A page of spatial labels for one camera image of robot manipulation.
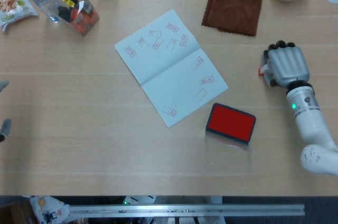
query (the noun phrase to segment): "red stamp mark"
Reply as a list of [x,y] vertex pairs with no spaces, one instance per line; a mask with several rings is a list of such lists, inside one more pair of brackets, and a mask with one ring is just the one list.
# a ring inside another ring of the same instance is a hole
[[174,24],[170,22],[168,22],[166,27],[175,33],[180,29],[179,27],[175,26]]
[[149,30],[149,35],[160,37],[162,35],[162,31],[161,30]]
[[202,88],[200,92],[195,95],[194,100],[200,102],[207,93],[208,92],[206,92],[206,90]]
[[172,108],[170,108],[168,106],[164,106],[162,112],[164,112],[164,113],[166,113],[166,114],[168,114],[168,115],[170,115],[172,117],[175,117],[176,113],[177,113],[177,110],[172,109]]
[[186,43],[188,41],[188,36],[183,34],[180,42],[180,46],[186,46]]
[[202,84],[213,83],[213,76],[207,76],[207,77],[201,78],[201,83]]
[[197,59],[191,64],[191,67],[196,70],[203,63],[203,61],[204,60],[198,56]]
[[149,44],[143,38],[137,39],[137,42],[139,45],[141,45],[142,48],[149,47]]
[[161,46],[161,44],[164,42],[162,38],[158,38],[155,43],[153,44],[152,48],[155,50],[158,50],[158,48]]
[[171,40],[170,40],[169,44],[167,45],[166,49],[172,51],[174,49],[176,43],[177,43],[177,39],[171,38]]
[[133,58],[137,53],[130,46],[125,47],[125,51]]

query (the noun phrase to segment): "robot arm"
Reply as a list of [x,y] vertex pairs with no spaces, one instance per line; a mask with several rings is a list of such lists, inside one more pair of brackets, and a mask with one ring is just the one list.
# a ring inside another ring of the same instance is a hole
[[302,166],[313,173],[338,175],[338,147],[315,98],[303,53],[294,43],[278,41],[263,52],[260,72],[271,87],[286,88],[286,98],[299,132],[310,144],[301,153]]
[[[7,85],[10,82],[8,80],[5,81],[0,81],[0,92],[7,87]],[[12,127],[12,121],[10,119],[6,119],[1,128],[0,128],[0,142],[4,141],[6,139],[6,137],[9,135],[10,131],[11,131],[11,127]]]

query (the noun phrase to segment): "open notebook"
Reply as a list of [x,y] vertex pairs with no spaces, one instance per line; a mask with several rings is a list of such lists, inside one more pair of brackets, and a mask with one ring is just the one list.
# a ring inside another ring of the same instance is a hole
[[168,127],[228,89],[174,10],[115,49]]

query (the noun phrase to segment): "wooden table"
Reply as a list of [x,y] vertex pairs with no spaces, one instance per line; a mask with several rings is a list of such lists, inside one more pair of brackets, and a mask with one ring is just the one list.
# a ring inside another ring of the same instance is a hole
[[[338,178],[307,173],[285,90],[257,76],[262,51],[299,45],[338,137],[338,6],[264,0],[256,37],[201,26],[206,0],[91,0],[101,19],[82,38],[40,13],[1,34],[1,194],[338,195]],[[250,151],[205,136],[213,102],[168,129],[114,44],[173,8],[230,89],[216,98],[257,117]]]

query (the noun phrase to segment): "brown cloth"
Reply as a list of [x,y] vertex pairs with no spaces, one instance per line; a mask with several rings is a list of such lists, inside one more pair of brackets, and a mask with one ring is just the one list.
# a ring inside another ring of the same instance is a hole
[[203,26],[255,36],[262,0],[208,0]]

